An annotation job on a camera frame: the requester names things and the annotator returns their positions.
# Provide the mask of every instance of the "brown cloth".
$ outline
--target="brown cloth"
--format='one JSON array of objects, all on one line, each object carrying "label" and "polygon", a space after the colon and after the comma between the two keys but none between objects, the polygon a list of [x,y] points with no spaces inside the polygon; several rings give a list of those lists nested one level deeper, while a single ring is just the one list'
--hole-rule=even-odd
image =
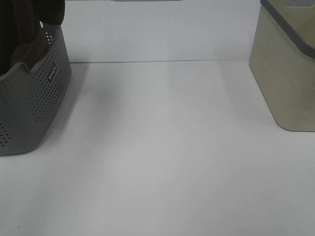
[{"label": "brown cloth", "polygon": [[15,63],[31,69],[48,47],[40,21],[61,25],[64,0],[0,0],[0,75]]}]

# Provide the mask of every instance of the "white wall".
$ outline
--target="white wall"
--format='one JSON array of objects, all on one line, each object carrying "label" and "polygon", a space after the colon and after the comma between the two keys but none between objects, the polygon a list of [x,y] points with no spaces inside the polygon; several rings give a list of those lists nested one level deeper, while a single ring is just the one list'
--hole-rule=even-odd
[{"label": "white wall", "polygon": [[71,61],[248,59],[259,7],[259,0],[74,0],[63,30]]}]

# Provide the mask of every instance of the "plastic container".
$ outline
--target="plastic container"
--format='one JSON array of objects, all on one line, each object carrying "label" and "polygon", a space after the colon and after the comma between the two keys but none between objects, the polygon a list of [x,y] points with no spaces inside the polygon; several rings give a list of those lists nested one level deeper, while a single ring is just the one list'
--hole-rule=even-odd
[{"label": "plastic container", "polygon": [[315,7],[262,0],[251,69],[279,126],[315,131]]},{"label": "plastic container", "polygon": [[44,24],[49,48],[29,70],[14,65],[0,77],[0,155],[40,144],[65,95],[71,68],[60,26]]}]

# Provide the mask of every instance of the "gray plastic basket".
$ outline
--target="gray plastic basket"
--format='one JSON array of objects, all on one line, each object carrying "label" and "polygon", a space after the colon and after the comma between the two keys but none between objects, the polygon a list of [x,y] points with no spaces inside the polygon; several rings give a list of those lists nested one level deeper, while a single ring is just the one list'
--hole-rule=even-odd
[{"label": "gray plastic basket", "polygon": [[18,63],[0,77],[0,155],[38,146],[66,92],[71,68],[61,27],[43,29],[49,48],[41,60],[31,70]]}]

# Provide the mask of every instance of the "white surface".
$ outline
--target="white surface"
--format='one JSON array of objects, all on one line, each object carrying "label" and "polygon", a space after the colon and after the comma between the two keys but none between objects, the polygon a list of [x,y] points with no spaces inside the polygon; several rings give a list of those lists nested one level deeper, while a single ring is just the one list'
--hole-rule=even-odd
[{"label": "white surface", "polygon": [[259,0],[67,1],[70,60],[249,59]]},{"label": "white surface", "polygon": [[45,142],[0,158],[0,235],[313,235],[315,134],[248,63],[72,65]]}]

